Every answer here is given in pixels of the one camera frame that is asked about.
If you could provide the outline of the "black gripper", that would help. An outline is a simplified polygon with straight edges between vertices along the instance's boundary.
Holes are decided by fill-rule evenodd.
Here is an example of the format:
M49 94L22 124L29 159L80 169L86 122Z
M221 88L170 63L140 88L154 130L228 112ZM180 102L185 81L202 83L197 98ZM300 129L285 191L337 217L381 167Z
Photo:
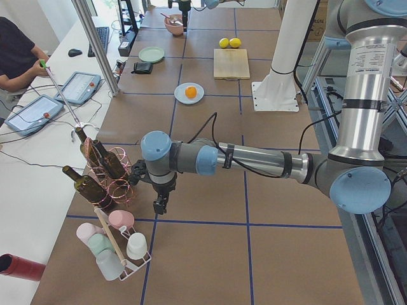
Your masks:
M139 159L134 165L131 166L128 182L135 186L140 181L151 184L156 191L159 200L153 202L153 208L156 214L167 213L168 197L171 191L176 189L177 174L169 172L162 176L153 175L149 173L146 162Z

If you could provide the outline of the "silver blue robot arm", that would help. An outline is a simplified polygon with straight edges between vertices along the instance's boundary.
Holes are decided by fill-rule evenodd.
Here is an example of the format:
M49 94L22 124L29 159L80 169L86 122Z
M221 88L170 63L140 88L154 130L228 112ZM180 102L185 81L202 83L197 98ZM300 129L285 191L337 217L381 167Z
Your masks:
M330 1L326 34L350 47L336 145L326 155L292 155L198 135L189 142L173 141L165 132L149 132L141 140L142 159L133 165L129 182L153 186L157 214L167 211L177 174L213 175L217 167L297 180L352 214L367 214L386 203L392 186L378 145L394 52L406 35L406 2Z

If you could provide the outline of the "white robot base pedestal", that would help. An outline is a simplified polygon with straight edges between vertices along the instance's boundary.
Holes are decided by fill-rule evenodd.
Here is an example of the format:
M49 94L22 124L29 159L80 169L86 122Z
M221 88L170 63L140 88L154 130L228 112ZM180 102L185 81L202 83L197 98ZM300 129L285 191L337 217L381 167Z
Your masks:
M270 72L261 82L252 83L255 111L299 111L294 71L317 6L317 0L289 0L286 3Z

